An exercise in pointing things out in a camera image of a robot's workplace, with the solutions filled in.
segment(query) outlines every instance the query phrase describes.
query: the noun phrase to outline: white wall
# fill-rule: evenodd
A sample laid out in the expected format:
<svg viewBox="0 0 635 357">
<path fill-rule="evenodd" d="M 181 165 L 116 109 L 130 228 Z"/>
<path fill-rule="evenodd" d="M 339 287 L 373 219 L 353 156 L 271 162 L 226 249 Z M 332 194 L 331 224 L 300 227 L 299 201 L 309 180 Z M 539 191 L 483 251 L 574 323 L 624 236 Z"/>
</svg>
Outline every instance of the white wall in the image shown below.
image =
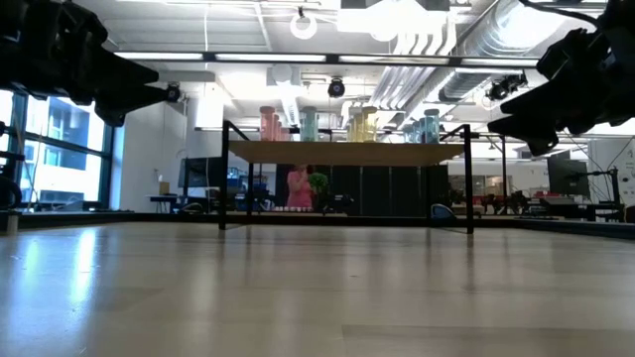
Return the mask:
<svg viewBox="0 0 635 357">
<path fill-rule="evenodd" d="M 155 212 L 156 203 L 146 195 L 159 193 L 158 176 L 178 187 L 183 158 L 219 157 L 221 133 L 195 131 L 197 100 L 187 105 L 187 116 L 170 105 L 159 103 L 128 114 L 123 128 L 115 130 L 110 206 L 135 212 Z M 247 163 L 230 153 L 229 165 L 247 171 Z M 276 166 L 263 165 L 269 189 L 275 192 Z M 202 188 L 190 188 L 189 195 L 204 196 Z"/>
<path fill-rule="evenodd" d="M 115 131 L 111 207 L 154 212 L 146 197 L 159 193 L 159 176 L 179 193 L 179 169 L 186 148 L 187 118 L 165 103 L 128 114 Z"/>
<path fill-rule="evenodd" d="M 465 175 L 465 164 L 463 162 L 449 162 L 447 163 L 447 173 L 449 175 Z M 472 175 L 502 176 L 503 167 L 500 161 L 472 162 Z M 530 188 L 549 187 L 546 161 L 508 162 L 507 176 L 512 177 L 514 185 L 512 189 L 522 190 L 525 195 L 528 195 Z"/>
</svg>

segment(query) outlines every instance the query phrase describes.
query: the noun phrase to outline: pink container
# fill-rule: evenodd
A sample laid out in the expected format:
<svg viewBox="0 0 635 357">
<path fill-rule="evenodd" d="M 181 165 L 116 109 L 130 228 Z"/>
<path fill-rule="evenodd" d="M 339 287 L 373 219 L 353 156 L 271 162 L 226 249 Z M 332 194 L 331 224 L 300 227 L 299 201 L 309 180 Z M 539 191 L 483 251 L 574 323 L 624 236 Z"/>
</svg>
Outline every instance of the pink container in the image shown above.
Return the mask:
<svg viewBox="0 0 635 357">
<path fill-rule="evenodd" d="M 276 108 L 270 106 L 260 107 L 260 140 L 276 140 L 276 118 L 274 113 Z"/>
<path fill-rule="evenodd" d="M 278 116 L 278 114 L 274 114 L 274 122 L 276 123 L 274 128 L 274 140 L 282 141 L 282 123 L 280 122 L 280 116 Z"/>
</svg>

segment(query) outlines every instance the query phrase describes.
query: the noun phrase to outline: black camera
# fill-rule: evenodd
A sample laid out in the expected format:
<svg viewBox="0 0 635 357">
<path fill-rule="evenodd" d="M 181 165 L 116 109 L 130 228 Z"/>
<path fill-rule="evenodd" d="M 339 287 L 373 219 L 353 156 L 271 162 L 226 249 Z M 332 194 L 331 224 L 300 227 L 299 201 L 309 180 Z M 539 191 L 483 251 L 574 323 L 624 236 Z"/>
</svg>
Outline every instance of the black camera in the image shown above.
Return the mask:
<svg viewBox="0 0 635 357">
<path fill-rule="evenodd" d="M 328 86 L 328 96 L 331 98 L 339 98 L 344 95 L 346 91 L 346 87 L 344 86 L 344 82 L 341 81 L 341 78 L 333 78 L 330 80 L 330 85 Z"/>
</svg>

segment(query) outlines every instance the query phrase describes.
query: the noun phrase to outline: shelf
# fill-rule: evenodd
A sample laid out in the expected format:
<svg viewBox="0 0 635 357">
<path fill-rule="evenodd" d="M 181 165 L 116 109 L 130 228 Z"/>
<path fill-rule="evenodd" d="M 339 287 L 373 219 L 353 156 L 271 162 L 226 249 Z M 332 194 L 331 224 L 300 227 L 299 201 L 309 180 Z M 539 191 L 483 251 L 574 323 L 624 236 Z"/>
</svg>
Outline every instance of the shelf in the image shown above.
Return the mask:
<svg viewBox="0 0 635 357">
<path fill-rule="evenodd" d="M 462 154 L 463 145 L 230 141 L 229 151 L 252 164 L 425 167 Z"/>
</svg>

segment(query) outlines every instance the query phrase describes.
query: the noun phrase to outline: ceiling light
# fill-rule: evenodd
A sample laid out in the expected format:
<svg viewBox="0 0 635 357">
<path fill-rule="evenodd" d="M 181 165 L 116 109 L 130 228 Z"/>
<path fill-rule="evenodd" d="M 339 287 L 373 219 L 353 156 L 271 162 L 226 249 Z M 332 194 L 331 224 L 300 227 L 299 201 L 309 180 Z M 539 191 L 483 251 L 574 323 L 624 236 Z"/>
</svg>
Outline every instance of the ceiling light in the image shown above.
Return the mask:
<svg viewBox="0 0 635 357">
<path fill-rule="evenodd" d="M 148 3 L 148 4 L 167 4 L 167 5 L 219 5 L 219 6 L 253 6 L 259 4 L 263 7 L 285 7 L 290 6 L 304 6 L 307 7 L 319 7 L 319 2 L 311 1 L 287 1 L 287 0 L 117 0 L 117 2 L 131 2 L 131 3 Z"/>
<path fill-rule="evenodd" d="M 195 127 L 196 131 L 222 131 L 222 127 Z M 240 128 L 238 129 L 243 133 L 257 133 L 260 131 L 259 128 Z"/>
<path fill-rule="evenodd" d="M 202 60 L 201 53 L 144 53 L 116 52 L 117 56 L 127 60 Z"/>
<path fill-rule="evenodd" d="M 499 59 L 499 58 L 471 58 L 462 59 L 460 65 L 474 66 L 474 67 L 508 67 L 508 68 L 534 68 L 538 63 L 538 59 Z"/>
<path fill-rule="evenodd" d="M 254 62 L 325 62 L 325 55 L 275 55 L 275 54 L 217 54 L 218 61 L 254 61 Z"/>
<path fill-rule="evenodd" d="M 457 68 L 456 73 L 470 74 L 523 74 L 523 69 L 507 69 L 507 68 Z"/>
<path fill-rule="evenodd" d="M 341 63 L 447 66 L 448 58 L 423 56 L 340 56 Z"/>
<path fill-rule="evenodd" d="M 305 29 L 298 28 L 298 21 L 301 19 L 308 19 L 309 25 Z M 304 16 L 301 17 L 299 14 L 296 14 L 293 19 L 291 19 L 291 23 L 289 24 L 289 29 L 291 33 L 300 40 L 308 40 L 313 37 L 318 32 L 318 22 L 316 18 L 313 16 Z"/>
</svg>

